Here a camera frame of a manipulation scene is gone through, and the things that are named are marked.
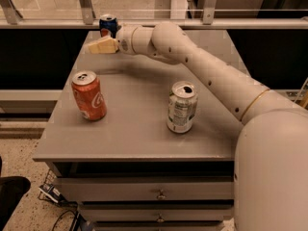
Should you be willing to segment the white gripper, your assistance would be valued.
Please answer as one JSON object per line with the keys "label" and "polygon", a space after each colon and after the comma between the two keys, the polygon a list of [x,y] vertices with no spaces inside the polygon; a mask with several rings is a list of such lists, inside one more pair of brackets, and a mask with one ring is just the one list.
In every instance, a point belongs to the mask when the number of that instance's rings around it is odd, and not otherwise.
{"label": "white gripper", "polygon": [[94,40],[88,44],[89,52],[91,54],[114,54],[119,49],[124,54],[138,54],[134,36],[140,27],[140,25],[123,24],[116,33],[116,40],[112,37]]}

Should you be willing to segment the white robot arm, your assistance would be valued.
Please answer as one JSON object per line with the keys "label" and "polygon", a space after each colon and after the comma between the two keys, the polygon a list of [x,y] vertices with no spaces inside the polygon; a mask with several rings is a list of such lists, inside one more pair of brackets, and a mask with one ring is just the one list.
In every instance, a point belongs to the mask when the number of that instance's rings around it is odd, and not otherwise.
{"label": "white robot arm", "polygon": [[236,231],[308,231],[307,111],[198,47],[176,24],[124,24],[87,47],[185,65],[240,121],[235,150]]}

